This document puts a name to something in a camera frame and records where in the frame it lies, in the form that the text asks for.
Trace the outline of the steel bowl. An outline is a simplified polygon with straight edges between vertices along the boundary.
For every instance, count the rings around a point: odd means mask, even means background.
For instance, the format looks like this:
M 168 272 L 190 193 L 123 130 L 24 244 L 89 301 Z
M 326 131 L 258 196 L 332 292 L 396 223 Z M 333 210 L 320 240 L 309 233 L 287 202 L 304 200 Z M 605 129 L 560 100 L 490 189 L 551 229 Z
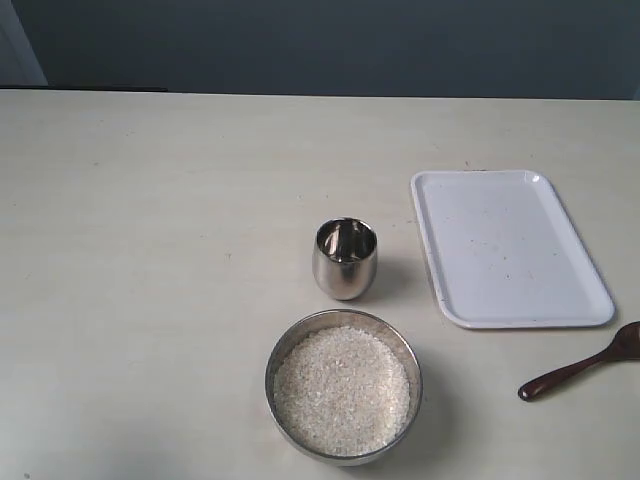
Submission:
M 360 456 L 339 457 L 322 454 L 306 447 L 284 427 L 276 413 L 274 379 L 276 372 L 291 350 L 307 336 L 323 329 L 350 326 L 361 329 L 384 342 L 403 365 L 410 383 L 410 406 L 403 429 L 391 443 L 374 452 Z M 282 436 L 304 455 L 324 463 L 351 467 L 374 462 L 390 452 L 407 436 L 418 416 L 423 400 L 423 376 L 418 358 L 400 332 L 384 320 L 363 311 L 353 309 L 331 309 L 316 312 L 293 324 L 277 341 L 265 369 L 265 397 L 273 421 Z

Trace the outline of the white rectangular plastic tray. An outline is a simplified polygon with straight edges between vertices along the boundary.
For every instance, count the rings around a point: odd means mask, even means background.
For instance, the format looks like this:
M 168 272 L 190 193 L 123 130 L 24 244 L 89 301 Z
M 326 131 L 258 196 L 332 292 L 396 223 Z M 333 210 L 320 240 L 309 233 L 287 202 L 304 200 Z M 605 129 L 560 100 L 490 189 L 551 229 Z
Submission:
M 467 329 L 599 327 L 614 302 L 548 179 L 423 171 L 416 220 L 443 315 Z

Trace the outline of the dark brown wooden spoon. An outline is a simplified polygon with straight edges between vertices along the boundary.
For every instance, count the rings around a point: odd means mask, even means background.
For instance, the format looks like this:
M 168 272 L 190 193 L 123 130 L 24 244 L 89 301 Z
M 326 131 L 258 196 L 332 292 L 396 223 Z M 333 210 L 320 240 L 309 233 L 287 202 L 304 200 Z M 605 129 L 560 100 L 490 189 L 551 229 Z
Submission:
M 517 395 L 521 400 L 531 402 L 550 393 L 589 368 L 605 363 L 635 361 L 638 359 L 639 322 L 636 321 L 621 327 L 614 335 L 611 343 L 602 351 L 523 384 L 518 389 Z

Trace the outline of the stainless steel cup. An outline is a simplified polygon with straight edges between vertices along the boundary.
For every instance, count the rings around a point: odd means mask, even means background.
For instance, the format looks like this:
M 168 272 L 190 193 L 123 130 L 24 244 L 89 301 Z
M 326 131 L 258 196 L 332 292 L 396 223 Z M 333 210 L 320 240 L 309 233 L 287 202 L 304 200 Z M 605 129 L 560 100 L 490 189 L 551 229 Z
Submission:
M 363 295 L 373 283 L 378 266 L 378 240 L 360 219 L 340 217 L 326 221 L 316 232 L 312 273 L 329 297 L 349 301 Z

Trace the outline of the grainy beige powder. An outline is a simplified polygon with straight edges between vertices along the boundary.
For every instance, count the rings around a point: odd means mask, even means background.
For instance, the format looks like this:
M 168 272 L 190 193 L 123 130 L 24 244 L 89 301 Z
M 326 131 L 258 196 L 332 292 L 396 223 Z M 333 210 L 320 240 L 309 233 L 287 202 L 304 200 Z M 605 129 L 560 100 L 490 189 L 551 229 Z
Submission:
M 410 383 L 384 342 L 342 326 L 314 332 L 291 350 L 276 372 L 274 400 L 284 427 L 306 447 L 360 456 L 403 429 Z

